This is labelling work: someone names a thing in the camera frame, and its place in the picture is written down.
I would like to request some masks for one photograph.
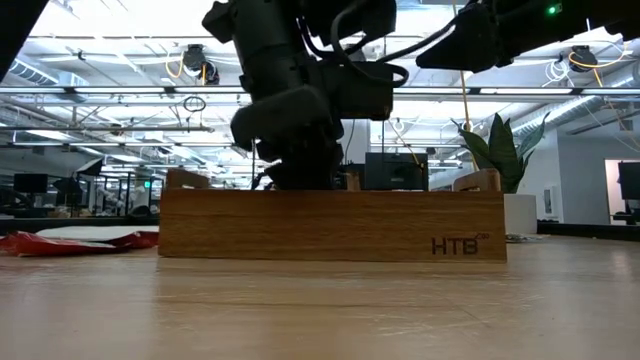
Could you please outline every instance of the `computer monitor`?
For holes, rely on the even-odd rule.
[[[640,200],[640,163],[618,164],[620,191],[624,200]]]
[[[365,189],[429,190],[427,154],[367,153],[365,156]]]
[[[13,190],[27,194],[44,194],[49,188],[47,174],[14,174]]]

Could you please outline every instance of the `yellow cable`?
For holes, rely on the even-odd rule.
[[[602,78],[600,77],[600,74],[598,74],[598,69],[593,69],[593,74],[596,76],[596,80],[598,81],[598,85],[600,85],[600,87],[604,87],[604,83],[602,82]],[[616,110],[616,108],[613,106],[613,104],[611,104],[611,101],[609,100],[605,100],[607,105],[609,105],[609,107],[611,108],[611,110],[613,110],[614,114],[616,114],[616,118],[618,119],[618,123],[620,124],[620,127],[622,128],[622,130],[624,130],[627,133],[627,136],[629,136],[629,139],[631,139],[631,141],[640,149],[640,143],[638,143],[638,141],[636,141],[635,136],[633,136],[633,133],[631,131],[629,131],[629,129],[627,129],[627,127],[624,125],[624,121],[622,121],[622,118],[620,117],[620,114],[618,114],[618,110]]]
[[[598,81],[598,85],[600,85],[600,87],[604,87],[604,84],[602,83],[602,79],[600,78],[600,74],[598,74],[598,69],[593,69],[593,73],[596,75],[596,80]]]
[[[458,10],[456,9],[456,0],[452,0],[453,4],[453,16],[458,15]],[[469,101],[467,99],[467,80],[464,78],[464,71],[460,70],[460,80],[462,85],[462,101],[464,103],[464,129],[466,131],[471,131],[471,116],[469,115]],[[473,171],[478,171],[478,164],[476,163],[476,159],[471,154],[471,162],[473,163]]]
[[[184,66],[184,51],[180,54],[180,69],[178,70],[178,74],[174,74],[169,68],[169,53],[167,53],[167,61],[164,62],[164,67],[167,69],[167,74],[174,79],[177,79],[182,75],[182,67]]]
[[[611,66],[611,65],[615,65],[617,63],[619,63],[620,61],[622,61],[622,59],[624,59],[625,56],[625,51],[627,50],[627,44],[624,44],[624,49],[622,50],[622,54],[620,55],[620,57],[617,60],[614,60],[612,62],[606,63],[606,64],[602,64],[602,65],[589,65],[589,64],[583,64],[581,62],[578,62],[576,60],[573,59],[573,55],[576,55],[575,52],[572,52],[571,54],[569,54],[569,61],[571,61],[572,63],[582,66],[584,68],[587,69],[601,69],[601,68],[605,68],[607,66]]]
[[[393,127],[393,123],[391,123],[391,121],[389,121],[389,125],[391,125],[391,128],[393,129],[393,132],[396,133],[396,135],[398,136],[398,139],[400,139],[400,141],[402,141],[402,144],[404,144],[404,146],[409,149],[409,152],[411,152],[411,156],[413,156],[413,161],[416,162],[416,165],[418,165],[421,168],[424,168],[424,164],[420,163],[420,160],[418,160],[418,157],[416,156],[416,154],[413,152],[413,150],[411,149],[411,146],[407,145],[407,143],[404,141],[404,139],[402,138],[402,135],[400,135],[400,133],[398,132],[398,130],[396,130],[395,127]]]

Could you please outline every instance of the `air duct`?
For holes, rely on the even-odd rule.
[[[35,63],[36,62],[26,56],[20,56],[20,58],[13,60],[11,68],[9,68],[9,72],[39,86],[76,87],[89,85],[89,82],[68,71],[57,71],[57,78],[53,77],[47,74],[46,71],[36,69],[33,65],[30,65]],[[62,100],[71,100],[73,102],[84,102],[87,100],[85,96],[79,94],[61,94],[56,95],[56,97]]]
[[[9,72],[29,82],[40,86],[56,86],[58,80],[34,68],[26,62],[15,59],[9,68]]]
[[[640,86],[640,61],[607,76],[606,80],[608,86],[614,88]],[[547,105],[515,121],[511,125],[513,134],[526,136],[531,133],[549,112],[547,125],[557,127],[587,116],[589,112],[594,113],[604,105],[606,102],[602,96],[581,96],[565,103]]]

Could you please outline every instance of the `wooden table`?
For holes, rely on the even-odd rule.
[[[0,359],[637,359],[640,244],[507,265],[0,257]]]

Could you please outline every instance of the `red bag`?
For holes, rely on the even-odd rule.
[[[13,256],[105,254],[129,249],[146,249],[156,245],[158,245],[158,233],[146,231],[105,241],[45,238],[25,232],[16,232],[0,238],[0,250]]]

